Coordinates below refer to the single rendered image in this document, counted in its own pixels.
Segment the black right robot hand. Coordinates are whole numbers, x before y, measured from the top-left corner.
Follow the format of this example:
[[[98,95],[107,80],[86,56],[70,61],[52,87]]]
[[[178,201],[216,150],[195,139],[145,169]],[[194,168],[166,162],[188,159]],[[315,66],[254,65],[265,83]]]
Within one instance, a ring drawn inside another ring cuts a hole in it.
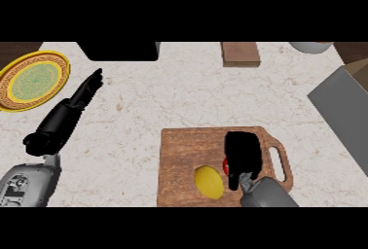
[[[229,131],[225,137],[225,154],[229,166],[229,189],[238,188],[241,173],[250,173],[250,179],[256,180],[262,171],[262,149],[254,133]]]

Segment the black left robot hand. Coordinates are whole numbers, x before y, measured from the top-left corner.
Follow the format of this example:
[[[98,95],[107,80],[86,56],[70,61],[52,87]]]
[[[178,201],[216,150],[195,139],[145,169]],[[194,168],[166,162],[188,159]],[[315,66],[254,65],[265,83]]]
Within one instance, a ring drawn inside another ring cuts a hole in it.
[[[39,128],[25,139],[27,153],[33,156],[55,155],[64,148],[77,127],[81,112],[102,87],[102,69],[98,69],[71,98],[65,98],[50,110]]]

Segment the brown wooden cutting board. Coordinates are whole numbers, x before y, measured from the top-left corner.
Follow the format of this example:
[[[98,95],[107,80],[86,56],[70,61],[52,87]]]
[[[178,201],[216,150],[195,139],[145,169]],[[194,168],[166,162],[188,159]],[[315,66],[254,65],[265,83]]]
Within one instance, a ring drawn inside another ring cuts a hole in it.
[[[240,207],[241,190],[229,189],[228,175],[223,170],[225,137],[229,131],[256,134],[262,148],[262,171],[277,179],[275,166],[269,149],[277,148],[285,173],[285,180],[278,181],[285,191],[293,187],[293,175],[285,147],[262,126],[164,128],[161,130],[158,197],[160,207]],[[226,186],[223,197],[216,200],[204,196],[194,183],[194,171],[210,165],[219,172]]]

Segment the grey cardboard box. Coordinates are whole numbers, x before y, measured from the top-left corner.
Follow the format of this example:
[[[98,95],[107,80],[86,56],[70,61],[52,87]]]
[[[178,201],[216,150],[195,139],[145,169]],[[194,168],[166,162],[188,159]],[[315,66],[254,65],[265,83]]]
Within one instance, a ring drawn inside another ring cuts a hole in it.
[[[368,58],[343,65],[308,98],[368,176]]]

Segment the yellow lemon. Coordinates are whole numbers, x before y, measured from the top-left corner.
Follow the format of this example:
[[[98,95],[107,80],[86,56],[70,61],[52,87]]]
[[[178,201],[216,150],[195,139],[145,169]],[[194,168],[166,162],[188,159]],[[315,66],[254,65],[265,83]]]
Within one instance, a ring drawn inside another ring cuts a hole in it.
[[[203,165],[194,172],[195,187],[201,194],[212,199],[220,199],[225,194],[225,184],[217,170],[210,165]]]

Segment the yellow patterned plate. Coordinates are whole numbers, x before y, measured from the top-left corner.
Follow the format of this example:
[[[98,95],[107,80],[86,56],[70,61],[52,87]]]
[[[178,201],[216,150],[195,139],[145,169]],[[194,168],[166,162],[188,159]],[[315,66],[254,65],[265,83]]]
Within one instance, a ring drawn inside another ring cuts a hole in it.
[[[46,103],[71,73],[68,58],[55,51],[22,55],[0,70],[0,111],[22,112]]]

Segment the black appliance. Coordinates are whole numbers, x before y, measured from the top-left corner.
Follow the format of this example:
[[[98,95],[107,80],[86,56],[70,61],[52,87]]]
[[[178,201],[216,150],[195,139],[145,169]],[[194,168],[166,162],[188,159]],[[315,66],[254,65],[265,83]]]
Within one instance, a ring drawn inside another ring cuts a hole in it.
[[[92,61],[155,61],[160,42],[79,42]]]

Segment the brown wooden block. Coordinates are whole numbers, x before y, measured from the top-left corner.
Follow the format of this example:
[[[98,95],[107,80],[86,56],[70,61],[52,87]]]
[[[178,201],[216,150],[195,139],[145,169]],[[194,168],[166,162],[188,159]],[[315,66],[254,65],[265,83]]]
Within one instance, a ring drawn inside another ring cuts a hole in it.
[[[260,54],[254,42],[223,42],[222,56],[226,67],[260,66]]]

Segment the grey bowl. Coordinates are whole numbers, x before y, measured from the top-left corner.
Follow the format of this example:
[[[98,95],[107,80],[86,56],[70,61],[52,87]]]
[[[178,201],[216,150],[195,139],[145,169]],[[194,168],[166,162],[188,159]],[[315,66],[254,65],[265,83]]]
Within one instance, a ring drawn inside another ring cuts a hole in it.
[[[333,42],[290,42],[290,45],[303,53],[322,53],[333,45]]]

